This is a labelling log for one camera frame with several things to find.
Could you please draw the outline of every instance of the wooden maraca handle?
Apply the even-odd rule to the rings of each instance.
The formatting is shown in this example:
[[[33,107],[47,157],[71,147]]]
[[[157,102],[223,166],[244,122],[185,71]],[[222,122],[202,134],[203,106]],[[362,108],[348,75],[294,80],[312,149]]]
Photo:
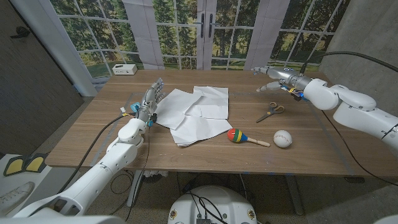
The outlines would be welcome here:
[[[258,141],[258,140],[252,139],[252,138],[248,138],[248,141],[254,142],[256,144],[259,144],[259,145],[262,145],[262,146],[265,146],[265,147],[271,146],[268,142]]]

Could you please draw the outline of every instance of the scissors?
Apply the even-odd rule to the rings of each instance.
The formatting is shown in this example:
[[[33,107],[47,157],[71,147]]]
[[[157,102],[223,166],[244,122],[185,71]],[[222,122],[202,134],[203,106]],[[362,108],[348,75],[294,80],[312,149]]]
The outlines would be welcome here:
[[[276,113],[283,113],[285,111],[284,106],[278,106],[275,102],[270,102],[269,103],[269,111],[267,112],[266,115],[262,116],[260,119],[256,121],[256,123],[262,121],[263,119],[268,118],[269,116],[276,114]]]

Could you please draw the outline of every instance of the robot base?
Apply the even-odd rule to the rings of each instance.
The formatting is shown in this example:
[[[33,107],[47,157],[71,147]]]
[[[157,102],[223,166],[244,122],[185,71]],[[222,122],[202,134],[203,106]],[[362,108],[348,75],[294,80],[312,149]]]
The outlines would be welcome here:
[[[257,219],[252,205],[242,195],[226,187],[207,185],[197,187],[190,191],[199,197],[205,197],[211,201],[220,211],[223,221],[226,223],[236,224],[256,224]],[[214,215],[220,217],[216,208],[212,204],[203,199],[205,207]],[[212,224],[220,221],[207,213],[205,217],[205,209],[200,205],[199,199],[190,194],[184,194],[177,199],[169,213],[168,224]]]

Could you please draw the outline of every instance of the door handle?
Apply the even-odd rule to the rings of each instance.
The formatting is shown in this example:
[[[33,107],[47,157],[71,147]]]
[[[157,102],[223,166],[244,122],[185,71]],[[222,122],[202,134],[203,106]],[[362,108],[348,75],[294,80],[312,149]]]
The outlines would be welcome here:
[[[211,37],[211,30],[213,28],[213,13],[210,14],[210,22],[209,22],[209,37]]]
[[[16,29],[18,35],[12,35],[10,36],[12,39],[19,39],[23,37],[27,37],[30,34],[30,31],[26,29],[25,27],[17,27]]]
[[[203,38],[203,28],[205,26],[205,14],[201,14],[201,22],[194,22],[194,24],[200,24],[200,38]]]
[[[211,30],[213,28],[213,26],[220,26],[221,24],[213,22],[213,14],[210,14],[210,23],[209,23],[209,37],[211,37]]]

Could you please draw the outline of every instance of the scissor handle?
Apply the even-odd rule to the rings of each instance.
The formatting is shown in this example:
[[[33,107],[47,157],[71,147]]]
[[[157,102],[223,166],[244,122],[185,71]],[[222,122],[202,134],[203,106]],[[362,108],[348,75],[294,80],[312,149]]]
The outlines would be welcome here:
[[[278,106],[278,107],[274,108],[274,113],[282,113],[283,111],[285,111],[284,106]]]
[[[278,104],[276,104],[275,102],[270,102],[269,106],[273,107],[273,108],[276,108],[278,106]]]

